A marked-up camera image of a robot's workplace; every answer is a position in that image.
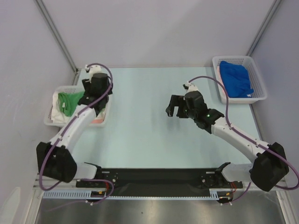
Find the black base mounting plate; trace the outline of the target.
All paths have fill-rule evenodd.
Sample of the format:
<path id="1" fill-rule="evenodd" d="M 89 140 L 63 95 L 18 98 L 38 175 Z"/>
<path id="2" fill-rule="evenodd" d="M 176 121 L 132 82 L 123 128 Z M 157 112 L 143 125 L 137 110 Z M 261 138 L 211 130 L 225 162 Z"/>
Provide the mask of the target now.
<path id="1" fill-rule="evenodd" d="M 210 189 L 230 191 L 232 184 L 218 168 L 101 168 L 96 181 L 81 180 L 77 188 L 105 188 L 99 179 L 111 181 L 108 191 L 123 197 L 200 197 Z"/>

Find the light pink towel in basket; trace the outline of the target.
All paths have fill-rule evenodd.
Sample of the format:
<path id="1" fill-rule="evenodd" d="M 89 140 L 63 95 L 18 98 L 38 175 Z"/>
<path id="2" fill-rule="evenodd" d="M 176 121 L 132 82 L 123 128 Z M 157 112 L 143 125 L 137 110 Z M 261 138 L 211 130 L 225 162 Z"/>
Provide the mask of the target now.
<path id="1" fill-rule="evenodd" d="M 224 83 L 223 83 L 223 81 L 222 81 L 222 78 L 221 78 L 220 66 L 219 66 L 219 65 L 217 66 L 216 71 L 217 71 L 218 81 L 219 81 L 219 82 L 221 83 L 221 85 L 224 87 L 224 88 L 220 87 L 221 93 L 222 93 L 223 96 L 226 96 L 226 94 L 225 94 L 225 90 L 226 90 L 226 89 L 225 89 L 225 85 L 224 85 Z"/>

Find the aluminium corner post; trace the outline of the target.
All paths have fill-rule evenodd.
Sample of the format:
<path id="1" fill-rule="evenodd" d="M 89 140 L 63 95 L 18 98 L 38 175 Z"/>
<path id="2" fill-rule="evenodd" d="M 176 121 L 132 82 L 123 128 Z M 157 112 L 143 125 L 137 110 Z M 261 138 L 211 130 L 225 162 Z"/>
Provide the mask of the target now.
<path id="1" fill-rule="evenodd" d="M 77 73 L 78 68 L 75 65 L 74 60 L 72 59 L 69 50 L 67 49 L 67 46 L 65 45 L 65 42 L 63 41 L 57 26 L 55 25 L 54 20 L 52 19 L 52 16 L 50 15 L 45 3 L 43 0 L 33 0 L 33 2 L 36 4 L 41 16 L 43 17 L 46 25 L 48 26 L 51 34 L 53 35 L 58 47 L 61 49 L 67 63 L 71 67 L 72 71 Z"/>
<path id="2" fill-rule="evenodd" d="M 246 55 L 251 56 L 255 49 L 257 48 L 259 42 L 261 41 L 263 35 L 265 34 L 268 26 L 271 24 L 272 20 L 274 19 L 276 13 L 279 11 L 279 8 L 284 3 L 284 0 L 274 0 L 270 9 L 268 10 L 260 28 L 258 29 L 257 34 L 255 35 L 253 42 L 251 43 Z"/>

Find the pink terry towel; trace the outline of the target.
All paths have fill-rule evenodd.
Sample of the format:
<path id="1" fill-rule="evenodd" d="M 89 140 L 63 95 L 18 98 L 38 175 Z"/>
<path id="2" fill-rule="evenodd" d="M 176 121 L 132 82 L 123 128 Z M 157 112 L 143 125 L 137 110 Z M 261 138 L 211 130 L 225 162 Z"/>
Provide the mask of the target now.
<path id="1" fill-rule="evenodd" d="M 105 112 L 101 112 L 98 114 L 98 116 L 92 121 L 92 124 L 101 124 L 105 121 Z"/>

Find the green towel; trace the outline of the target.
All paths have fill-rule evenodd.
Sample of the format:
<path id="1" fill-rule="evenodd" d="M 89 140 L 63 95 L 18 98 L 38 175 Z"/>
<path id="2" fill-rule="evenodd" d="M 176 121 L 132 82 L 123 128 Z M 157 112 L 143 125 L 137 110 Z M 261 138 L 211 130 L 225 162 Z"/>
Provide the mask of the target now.
<path id="1" fill-rule="evenodd" d="M 66 117 L 71 117 L 83 95 L 84 91 L 76 93 L 58 93 L 58 105 L 60 112 L 62 112 Z"/>

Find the right aluminium corner post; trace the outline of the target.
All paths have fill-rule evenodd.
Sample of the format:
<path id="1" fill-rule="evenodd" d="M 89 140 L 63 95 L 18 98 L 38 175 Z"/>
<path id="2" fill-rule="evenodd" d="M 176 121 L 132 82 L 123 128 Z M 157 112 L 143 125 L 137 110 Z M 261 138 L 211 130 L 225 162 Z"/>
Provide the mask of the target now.
<path id="1" fill-rule="evenodd" d="M 279 11 L 279 8 L 284 3 L 284 0 L 274 0 L 270 9 L 268 10 L 260 28 L 258 29 L 257 34 L 255 35 L 253 42 L 251 43 L 246 55 L 251 56 L 255 49 L 257 48 L 259 42 L 261 41 L 263 35 L 265 34 L 268 26 L 271 24 L 272 20 L 274 19 L 276 13 Z"/>

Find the empty white plastic basket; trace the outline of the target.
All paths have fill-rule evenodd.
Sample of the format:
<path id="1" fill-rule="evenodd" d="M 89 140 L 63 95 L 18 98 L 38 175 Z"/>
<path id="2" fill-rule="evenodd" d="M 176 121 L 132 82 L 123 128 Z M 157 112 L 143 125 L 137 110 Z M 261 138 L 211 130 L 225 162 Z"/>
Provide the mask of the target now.
<path id="1" fill-rule="evenodd" d="M 56 93 L 56 92 L 57 93 L 59 93 L 59 92 L 76 93 L 76 92 L 81 92 L 83 90 L 84 90 L 83 86 L 76 86 L 76 85 L 59 86 L 55 89 L 54 93 Z M 110 109 L 111 109 L 112 99 L 113 99 L 113 95 L 111 94 L 111 95 L 109 95 L 109 100 L 108 100 L 108 103 L 106 104 L 106 107 L 102 111 L 102 112 L 106 113 L 105 121 L 101 124 L 92 124 L 92 123 L 90 123 L 89 127 L 103 128 L 106 125 L 106 123 L 108 121 L 108 116 L 109 116 L 109 113 L 110 113 Z M 47 125 L 47 126 L 63 127 L 66 124 L 65 122 L 62 123 L 62 122 L 56 122 L 56 120 L 54 120 L 54 121 L 52 120 L 52 118 L 51 118 L 52 106 L 53 106 L 53 103 L 52 103 L 52 100 L 51 100 L 50 105 L 48 106 L 47 111 L 46 111 L 45 116 L 44 116 L 44 124 Z"/>

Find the blue towel in basket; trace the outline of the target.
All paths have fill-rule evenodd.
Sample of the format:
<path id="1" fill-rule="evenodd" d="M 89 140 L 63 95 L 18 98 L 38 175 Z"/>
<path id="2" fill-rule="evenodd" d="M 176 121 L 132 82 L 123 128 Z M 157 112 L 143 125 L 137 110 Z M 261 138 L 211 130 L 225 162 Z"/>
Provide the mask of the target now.
<path id="1" fill-rule="evenodd" d="M 221 61 L 220 76 L 230 98 L 250 98 L 254 90 L 251 88 L 249 73 L 242 65 Z"/>

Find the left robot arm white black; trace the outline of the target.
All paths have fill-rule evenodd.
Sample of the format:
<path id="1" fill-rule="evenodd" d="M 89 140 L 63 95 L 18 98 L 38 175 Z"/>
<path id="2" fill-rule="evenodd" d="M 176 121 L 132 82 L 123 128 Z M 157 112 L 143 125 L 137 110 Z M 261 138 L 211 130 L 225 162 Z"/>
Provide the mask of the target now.
<path id="1" fill-rule="evenodd" d="M 97 172 L 95 165 L 79 165 L 71 152 L 83 131 L 108 104 L 113 84 L 111 76 L 102 72 L 93 74 L 82 83 L 84 95 L 68 122 L 49 142 L 37 145 L 38 171 L 41 176 L 60 182 L 70 182 L 76 177 L 86 178 L 91 186 L 97 187 L 101 185 L 103 175 Z"/>

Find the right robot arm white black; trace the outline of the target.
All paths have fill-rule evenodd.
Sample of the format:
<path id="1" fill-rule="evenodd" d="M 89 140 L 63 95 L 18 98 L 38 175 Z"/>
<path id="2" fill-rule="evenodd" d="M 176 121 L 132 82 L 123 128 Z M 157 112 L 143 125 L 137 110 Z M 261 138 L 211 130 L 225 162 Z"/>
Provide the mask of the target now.
<path id="1" fill-rule="evenodd" d="M 231 182 L 252 182 L 259 189 L 269 192 L 289 173 L 284 148 L 264 141 L 250 141 L 242 130 L 233 127 L 227 118 L 216 109 L 208 108 L 199 91 L 191 91 L 183 96 L 172 95 L 166 113 L 169 117 L 178 108 L 177 117 L 192 119 L 198 128 L 213 134 L 236 148 L 247 157 L 249 164 L 226 162 L 215 176 L 219 187 L 227 187 Z"/>

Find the left aluminium corner post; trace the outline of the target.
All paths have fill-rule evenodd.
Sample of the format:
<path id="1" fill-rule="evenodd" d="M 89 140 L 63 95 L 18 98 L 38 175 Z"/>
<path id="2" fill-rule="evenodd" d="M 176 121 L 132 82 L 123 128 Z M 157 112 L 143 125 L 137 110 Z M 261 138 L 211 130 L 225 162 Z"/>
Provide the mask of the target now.
<path id="1" fill-rule="evenodd" d="M 65 45 L 65 42 L 63 41 L 57 26 L 55 25 L 54 20 L 52 19 L 52 16 L 50 15 L 45 3 L 43 0 L 33 0 L 33 2 L 36 4 L 41 16 L 43 17 L 46 25 L 48 26 L 51 34 L 53 35 L 58 47 L 61 49 L 67 63 L 71 67 L 72 71 L 77 73 L 78 68 L 75 65 L 74 60 L 72 59 L 69 50 L 67 49 L 67 46 Z"/>

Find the white basket with towels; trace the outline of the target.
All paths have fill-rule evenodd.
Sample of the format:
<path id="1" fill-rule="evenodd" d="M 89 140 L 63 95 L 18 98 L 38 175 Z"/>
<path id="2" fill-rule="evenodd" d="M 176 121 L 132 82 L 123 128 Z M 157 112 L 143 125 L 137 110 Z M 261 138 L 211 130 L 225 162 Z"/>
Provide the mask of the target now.
<path id="1" fill-rule="evenodd" d="M 228 98 L 230 104 L 253 104 L 256 101 L 265 100 L 267 98 L 267 90 L 262 75 L 257 68 L 255 61 L 250 56 L 214 56 L 212 63 L 215 72 L 215 78 L 218 80 L 216 68 L 221 61 L 242 65 L 249 73 L 251 88 L 254 90 L 250 98 Z"/>

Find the white towel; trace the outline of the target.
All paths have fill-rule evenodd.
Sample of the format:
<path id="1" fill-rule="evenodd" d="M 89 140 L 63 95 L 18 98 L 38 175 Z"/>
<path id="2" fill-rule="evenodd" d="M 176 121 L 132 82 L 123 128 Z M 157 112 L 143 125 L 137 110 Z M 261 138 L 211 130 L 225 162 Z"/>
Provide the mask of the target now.
<path id="1" fill-rule="evenodd" d="M 59 105 L 58 105 L 58 93 L 54 93 L 52 97 L 52 114 L 51 118 L 52 120 L 56 120 L 56 122 L 67 122 L 70 117 L 66 117 L 62 112 L 59 110 Z"/>

